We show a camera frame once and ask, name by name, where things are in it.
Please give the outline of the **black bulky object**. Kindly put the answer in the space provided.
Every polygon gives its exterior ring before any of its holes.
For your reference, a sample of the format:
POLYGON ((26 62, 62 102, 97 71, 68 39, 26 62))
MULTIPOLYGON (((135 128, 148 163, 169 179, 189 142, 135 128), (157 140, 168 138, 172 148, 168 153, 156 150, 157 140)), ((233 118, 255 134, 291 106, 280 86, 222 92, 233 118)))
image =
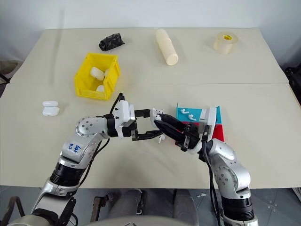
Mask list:
POLYGON ((301 105, 301 63, 297 67, 287 67, 285 74, 289 80, 289 84, 301 105))

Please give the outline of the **red plastic tray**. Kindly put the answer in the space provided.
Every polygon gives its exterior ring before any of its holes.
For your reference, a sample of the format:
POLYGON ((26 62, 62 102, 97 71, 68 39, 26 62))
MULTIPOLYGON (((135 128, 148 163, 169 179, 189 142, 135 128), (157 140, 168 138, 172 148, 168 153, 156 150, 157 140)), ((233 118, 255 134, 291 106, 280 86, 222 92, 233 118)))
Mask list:
POLYGON ((212 138, 216 138, 220 141, 224 141, 224 132, 223 132, 223 126, 221 124, 216 124, 213 132, 212 138))

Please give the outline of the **dark round object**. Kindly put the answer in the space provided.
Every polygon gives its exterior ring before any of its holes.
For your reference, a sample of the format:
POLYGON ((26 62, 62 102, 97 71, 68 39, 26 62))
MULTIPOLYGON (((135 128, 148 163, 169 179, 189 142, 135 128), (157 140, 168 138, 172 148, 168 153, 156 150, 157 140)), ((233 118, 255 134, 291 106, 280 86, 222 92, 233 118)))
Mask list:
POLYGON ((9 83, 10 79, 19 68, 19 61, 0 61, 0 84, 9 83))

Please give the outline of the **translucent tape roll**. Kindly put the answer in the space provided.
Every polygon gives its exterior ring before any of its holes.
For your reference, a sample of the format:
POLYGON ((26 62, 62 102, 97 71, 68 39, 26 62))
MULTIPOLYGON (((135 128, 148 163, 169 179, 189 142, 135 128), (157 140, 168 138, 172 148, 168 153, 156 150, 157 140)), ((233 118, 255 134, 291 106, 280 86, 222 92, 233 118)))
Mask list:
POLYGON ((230 54, 235 46, 237 45, 239 39, 238 36, 232 32, 220 32, 217 34, 214 41, 213 48, 216 52, 220 54, 230 54))

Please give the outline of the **rusty metal bracket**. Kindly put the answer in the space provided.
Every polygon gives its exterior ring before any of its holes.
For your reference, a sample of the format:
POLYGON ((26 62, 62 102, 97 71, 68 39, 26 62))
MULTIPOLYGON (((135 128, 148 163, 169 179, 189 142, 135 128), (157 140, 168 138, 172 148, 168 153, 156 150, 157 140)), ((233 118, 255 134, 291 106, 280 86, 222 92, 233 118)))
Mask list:
POLYGON ((102 196, 102 197, 96 196, 94 198, 93 209, 92 209, 92 215, 91 215, 90 222, 98 221, 101 207, 105 207, 106 202, 107 202, 107 197, 106 196, 102 196))

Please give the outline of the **blue plastic tray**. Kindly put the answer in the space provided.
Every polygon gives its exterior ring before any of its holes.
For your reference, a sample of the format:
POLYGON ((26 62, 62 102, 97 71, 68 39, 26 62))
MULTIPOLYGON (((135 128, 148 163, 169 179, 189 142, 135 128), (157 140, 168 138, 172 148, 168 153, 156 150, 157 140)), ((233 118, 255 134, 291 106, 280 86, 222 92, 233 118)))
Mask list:
POLYGON ((200 108, 188 108, 188 107, 180 107, 179 104, 176 106, 176 118, 180 121, 184 122, 200 122, 205 120, 206 112, 208 109, 200 109, 200 108), (189 111, 188 114, 182 114, 181 109, 184 108, 186 111, 189 111), (189 114, 193 114, 196 121, 192 121, 188 118, 189 114))

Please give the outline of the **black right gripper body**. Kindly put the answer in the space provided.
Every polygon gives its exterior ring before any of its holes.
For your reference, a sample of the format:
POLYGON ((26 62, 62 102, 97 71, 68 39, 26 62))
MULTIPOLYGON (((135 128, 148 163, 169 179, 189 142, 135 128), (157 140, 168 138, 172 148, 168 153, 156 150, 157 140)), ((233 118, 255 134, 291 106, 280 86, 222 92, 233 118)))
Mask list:
POLYGON ((176 145, 179 146, 182 151, 194 149, 200 141, 198 124, 181 122, 177 128, 177 132, 176 145))

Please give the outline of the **yellow plastic bin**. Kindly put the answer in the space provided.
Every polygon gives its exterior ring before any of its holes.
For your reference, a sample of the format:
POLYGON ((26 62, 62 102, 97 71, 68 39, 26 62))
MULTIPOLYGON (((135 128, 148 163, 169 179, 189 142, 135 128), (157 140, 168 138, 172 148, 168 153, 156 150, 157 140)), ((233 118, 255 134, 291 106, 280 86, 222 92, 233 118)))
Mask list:
POLYGON ((120 66, 117 55, 89 52, 74 77, 75 92, 79 97, 109 100, 119 76, 120 66), (92 67, 108 72, 103 81, 90 75, 92 67), (104 86, 104 92, 96 92, 99 85, 104 86))

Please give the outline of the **black crumpled plastic bag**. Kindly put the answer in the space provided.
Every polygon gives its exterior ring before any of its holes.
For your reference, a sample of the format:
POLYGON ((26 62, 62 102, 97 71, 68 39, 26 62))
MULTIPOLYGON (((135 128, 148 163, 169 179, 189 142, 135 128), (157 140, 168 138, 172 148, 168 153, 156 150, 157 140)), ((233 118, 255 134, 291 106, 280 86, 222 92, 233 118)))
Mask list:
POLYGON ((120 33, 115 33, 100 40, 98 46, 102 51, 109 51, 124 44, 125 43, 122 40, 120 33))

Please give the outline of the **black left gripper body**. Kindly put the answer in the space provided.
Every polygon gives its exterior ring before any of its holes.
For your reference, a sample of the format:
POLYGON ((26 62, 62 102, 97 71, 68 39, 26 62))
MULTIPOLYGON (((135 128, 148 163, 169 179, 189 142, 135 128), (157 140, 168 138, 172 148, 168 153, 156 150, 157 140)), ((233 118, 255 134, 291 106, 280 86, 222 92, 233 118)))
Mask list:
POLYGON ((134 115, 134 119, 127 122, 122 127, 122 133, 124 137, 131 137, 133 141, 138 139, 138 128, 137 128, 137 118, 134 115))

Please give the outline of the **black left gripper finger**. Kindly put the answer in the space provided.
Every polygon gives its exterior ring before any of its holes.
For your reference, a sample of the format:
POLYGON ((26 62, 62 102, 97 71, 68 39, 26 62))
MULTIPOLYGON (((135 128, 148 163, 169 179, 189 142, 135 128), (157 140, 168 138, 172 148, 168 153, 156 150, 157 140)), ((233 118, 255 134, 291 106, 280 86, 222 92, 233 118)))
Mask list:
POLYGON ((160 130, 146 131, 143 134, 137 134, 136 141, 153 139, 162 134, 163 134, 163 132, 160 130))
POLYGON ((141 110, 135 110, 135 117, 144 117, 144 118, 150 118, 150 109, 141 109, 141 110))

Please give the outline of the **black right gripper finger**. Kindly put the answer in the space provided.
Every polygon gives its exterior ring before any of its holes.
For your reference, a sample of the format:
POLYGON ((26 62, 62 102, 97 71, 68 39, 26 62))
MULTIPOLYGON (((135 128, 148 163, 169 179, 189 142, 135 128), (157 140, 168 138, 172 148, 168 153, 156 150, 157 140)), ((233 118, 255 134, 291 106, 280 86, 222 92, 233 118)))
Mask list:
POLYGON ((160 129, 168 137, 172 138, 177 142, 183 141, 182 132, 178 131, 174 126, 168 124, 167 122, 158 121, 158 120, 155 120, 154 123, 157 126, 157 128, 160 129))
POLYGON ((161 120, 163 122, 174 127, 178 131, 184 131, 186 128, 186 125, 184 123, 182 123, 181 121, 179 121, 178 119, 176 119, 175 117, 173 117, 169 114, 161 113, 161 114, 159 114, 159 116, 161 117, 161 120))

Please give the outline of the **cream stacked paper cups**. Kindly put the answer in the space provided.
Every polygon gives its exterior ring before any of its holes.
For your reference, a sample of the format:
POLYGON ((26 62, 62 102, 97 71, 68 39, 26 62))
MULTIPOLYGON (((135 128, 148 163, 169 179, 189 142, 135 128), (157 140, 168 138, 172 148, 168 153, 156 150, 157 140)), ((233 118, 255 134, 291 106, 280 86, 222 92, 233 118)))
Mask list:
POLYGON ((173 43, 169 38, 169 35, 164 29, 158 29, 156 32, 156 40, 158 47, 165 59, 165 62, 169 66, 173 66, 178 62, 178 55, 175 51, 173 43))

